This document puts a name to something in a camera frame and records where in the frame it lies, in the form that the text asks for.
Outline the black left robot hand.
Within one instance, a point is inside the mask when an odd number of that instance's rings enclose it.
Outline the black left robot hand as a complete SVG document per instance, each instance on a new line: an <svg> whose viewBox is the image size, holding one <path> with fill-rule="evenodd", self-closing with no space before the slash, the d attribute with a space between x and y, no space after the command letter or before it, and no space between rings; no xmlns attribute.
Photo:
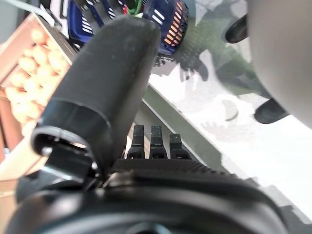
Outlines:
<svg viewBox="0 0 312 234"><path fill-rule="evenodd" d="M160 43L154 23L122 16L83 47L31 134L46 163L18 180L8 234L286 234L277 205L235 175L190 157L180 136L126 138Z"/></svg>

